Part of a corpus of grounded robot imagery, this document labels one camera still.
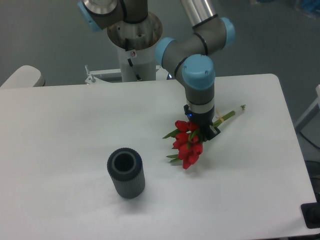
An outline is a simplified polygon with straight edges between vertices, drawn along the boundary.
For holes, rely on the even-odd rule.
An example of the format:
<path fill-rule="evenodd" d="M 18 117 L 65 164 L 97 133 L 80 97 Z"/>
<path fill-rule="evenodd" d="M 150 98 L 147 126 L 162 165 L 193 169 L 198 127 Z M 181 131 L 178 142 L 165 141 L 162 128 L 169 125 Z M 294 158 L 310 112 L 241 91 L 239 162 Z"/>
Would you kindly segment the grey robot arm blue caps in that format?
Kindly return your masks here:
<path fill-rule="evenodd" d="M 81 0 L 77 6 L 94 32 L 107 32 L 117 49 L 122 81 L 153 81 L 160 65 L 184 87 L 184 113 L 209 141 L 220 133 L 213 124 L 215 69 L 210 55 L 235 40 L 235 27 L 218 16 L 209 0 L 181 4 L 193 30 L 181 42 L 162 37 L 162 23 L 146 0 Z"/>

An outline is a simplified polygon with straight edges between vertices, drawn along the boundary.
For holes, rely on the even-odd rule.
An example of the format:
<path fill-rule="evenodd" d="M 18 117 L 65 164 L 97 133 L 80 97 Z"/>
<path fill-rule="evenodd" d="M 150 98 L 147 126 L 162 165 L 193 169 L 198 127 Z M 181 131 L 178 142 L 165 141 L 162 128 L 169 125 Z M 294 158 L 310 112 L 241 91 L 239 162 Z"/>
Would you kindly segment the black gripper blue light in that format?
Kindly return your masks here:
<path fill-rule="evenodd" d="M 196 113 L 192 111 L 189 105 L 184 105 L 184 114 L 187 116 L 189 123 L 188 128 L 191 132 L 200 129 L 203 142 L 207 142 L 215 138 L 221 131 L 213 126 L 214 110 L 213 106 L 209 111 L 204 113 Z"/>

